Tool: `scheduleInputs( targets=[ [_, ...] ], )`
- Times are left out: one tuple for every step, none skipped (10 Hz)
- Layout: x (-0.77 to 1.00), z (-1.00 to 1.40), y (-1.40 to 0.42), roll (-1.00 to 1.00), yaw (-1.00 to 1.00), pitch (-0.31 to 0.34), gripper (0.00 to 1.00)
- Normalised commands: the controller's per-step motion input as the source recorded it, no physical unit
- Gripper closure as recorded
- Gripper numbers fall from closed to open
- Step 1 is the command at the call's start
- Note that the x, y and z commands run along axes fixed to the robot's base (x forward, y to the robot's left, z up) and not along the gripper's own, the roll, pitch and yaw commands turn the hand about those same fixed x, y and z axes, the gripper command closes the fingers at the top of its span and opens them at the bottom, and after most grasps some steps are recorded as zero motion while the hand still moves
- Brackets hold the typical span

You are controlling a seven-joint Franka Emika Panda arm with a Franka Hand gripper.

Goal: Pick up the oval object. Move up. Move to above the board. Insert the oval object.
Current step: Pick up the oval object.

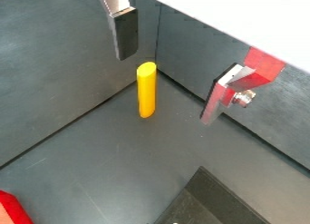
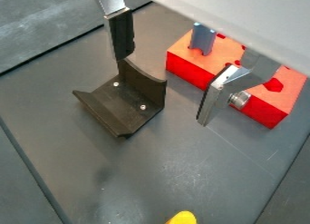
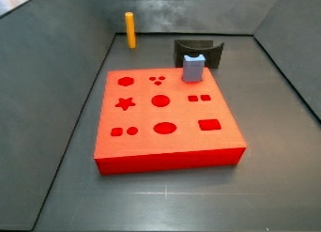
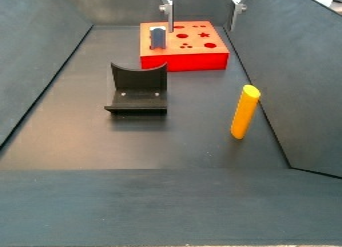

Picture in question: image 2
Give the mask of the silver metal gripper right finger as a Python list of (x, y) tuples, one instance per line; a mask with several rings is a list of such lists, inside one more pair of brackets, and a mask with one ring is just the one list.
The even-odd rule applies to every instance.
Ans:
[(272, 58), (246, 49), (241, 67), (229, 65), (210, 81), (197, 114), (200, 124), (206, 126), (229, 104), (241, 109), (252, 97), (246, 90), (266, 83), (280, 66), (281, 63)]

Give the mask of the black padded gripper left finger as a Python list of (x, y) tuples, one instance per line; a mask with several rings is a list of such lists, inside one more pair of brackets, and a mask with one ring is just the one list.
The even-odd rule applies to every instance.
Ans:
[(110, 30), (115, 59), (121, 61), (137, 47), (133, 10), (124, 0), (97, 0), (97, 3), (103, 11), (105, 25)]

